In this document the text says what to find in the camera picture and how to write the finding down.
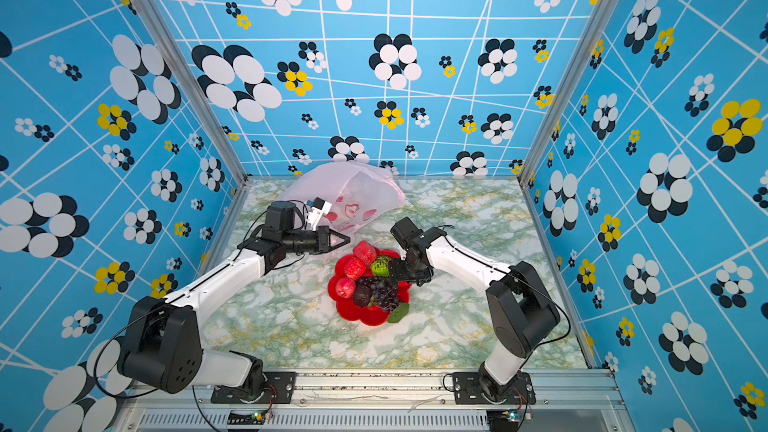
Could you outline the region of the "pink plastic bag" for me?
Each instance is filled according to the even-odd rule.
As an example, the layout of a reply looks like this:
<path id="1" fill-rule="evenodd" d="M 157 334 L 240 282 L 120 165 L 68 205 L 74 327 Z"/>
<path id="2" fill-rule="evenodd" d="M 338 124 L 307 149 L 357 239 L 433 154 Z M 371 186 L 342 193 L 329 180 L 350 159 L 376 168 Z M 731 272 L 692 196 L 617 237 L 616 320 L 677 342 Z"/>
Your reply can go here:
<path id="1" fill-rule="evenodd" d="M 301 210 L 320 197 L 332 204 L 318 225 L 352 235 L 385 212 L 401 207 L 405 194 L 390 171 L 362 162 L 320 165 L 295 181 L 279 196 Z"/>

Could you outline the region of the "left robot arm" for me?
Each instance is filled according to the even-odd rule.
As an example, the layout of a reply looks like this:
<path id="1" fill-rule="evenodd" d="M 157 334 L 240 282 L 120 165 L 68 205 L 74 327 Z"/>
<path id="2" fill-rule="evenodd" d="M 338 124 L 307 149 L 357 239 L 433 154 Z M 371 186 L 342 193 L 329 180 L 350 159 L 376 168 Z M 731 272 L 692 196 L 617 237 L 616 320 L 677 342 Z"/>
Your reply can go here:
<path id="1" fill-rule="evenodd" d="M 223 386 L 247 401 L 259 398 L 266 388 L 262 361 L 204 349 L 200 327 L 241 289 L 277 269 L 288 254 L 326 254 L 348 244 L 348 236 L 321 222 L 331 208 L 321 198 L 308 204 L 275 201 L 263 224 L 250 228 L 222 263 L 164 298 L 137 302 L 121 340 L 118 372 L 169 394 Z"/>

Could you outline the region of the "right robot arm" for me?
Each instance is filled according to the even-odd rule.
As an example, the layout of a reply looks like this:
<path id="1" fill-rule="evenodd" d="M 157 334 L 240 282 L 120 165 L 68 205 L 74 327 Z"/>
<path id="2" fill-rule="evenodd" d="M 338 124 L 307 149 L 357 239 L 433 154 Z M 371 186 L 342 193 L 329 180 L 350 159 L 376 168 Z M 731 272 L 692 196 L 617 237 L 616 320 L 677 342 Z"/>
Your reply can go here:
<path id="1" fill-rule="evenodd" d="M 423 286 L 439 270 L 485 294 L 496 343 L 479 367 L 477 380 L 485 400 L 504 403 L 533 352 L 553 341 L 549 334 L 567 317 L 565 309 L 528 262 L 493 261 L 459 244 L 445 230 L 423 230 L 408 217 L 397 221 L 390 233 L 404 251 L 389 265 L 391 279 Z"/>

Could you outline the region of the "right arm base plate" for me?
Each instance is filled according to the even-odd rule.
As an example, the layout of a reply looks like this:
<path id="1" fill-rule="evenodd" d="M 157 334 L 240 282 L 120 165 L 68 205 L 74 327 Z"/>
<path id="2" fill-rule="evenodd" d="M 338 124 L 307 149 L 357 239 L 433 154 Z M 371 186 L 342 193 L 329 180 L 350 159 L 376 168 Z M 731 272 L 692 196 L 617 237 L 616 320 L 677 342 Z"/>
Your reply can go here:
<path id="1" fill-rule="evenodd" d="M 483 372 L 454 372 L 451 389 L 457 405 L 535 405 L 531 376 L 518 372 L 506 384 L 497 383 Z"/>

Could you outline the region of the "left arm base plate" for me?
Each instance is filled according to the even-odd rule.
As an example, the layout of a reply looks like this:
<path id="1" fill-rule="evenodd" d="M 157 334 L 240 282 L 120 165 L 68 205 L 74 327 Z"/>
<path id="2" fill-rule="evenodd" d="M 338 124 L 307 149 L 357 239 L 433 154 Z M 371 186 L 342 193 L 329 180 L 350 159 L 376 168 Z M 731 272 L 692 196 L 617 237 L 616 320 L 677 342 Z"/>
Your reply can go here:
<path id="1" fill-rule="evenodd" d="M 289 404 L 295 390 L 297 373 L 294 371 L 267 371 L 254 382 L 239 387 L 216 386 L 210 401 L 229 405 L 282 405 Z"/>

